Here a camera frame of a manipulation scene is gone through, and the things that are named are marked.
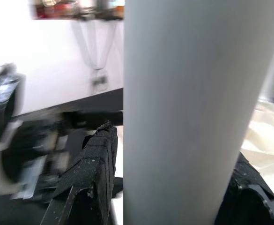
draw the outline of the white pole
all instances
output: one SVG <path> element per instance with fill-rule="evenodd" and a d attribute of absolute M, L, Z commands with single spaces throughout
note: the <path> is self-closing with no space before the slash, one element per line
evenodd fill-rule
<path fill-rule="evenodd" d="M 124 224 L 212 224 L 274 53 L 274 0 L 128 0 Z"/>

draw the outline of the white cylinder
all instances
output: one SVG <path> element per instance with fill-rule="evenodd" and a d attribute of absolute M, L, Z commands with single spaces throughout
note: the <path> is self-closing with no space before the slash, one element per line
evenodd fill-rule
<path fill-rule="evenodd" d="M 124 224 L 212 224 L 274 53 L 274 0 L 128 0 Z"/>

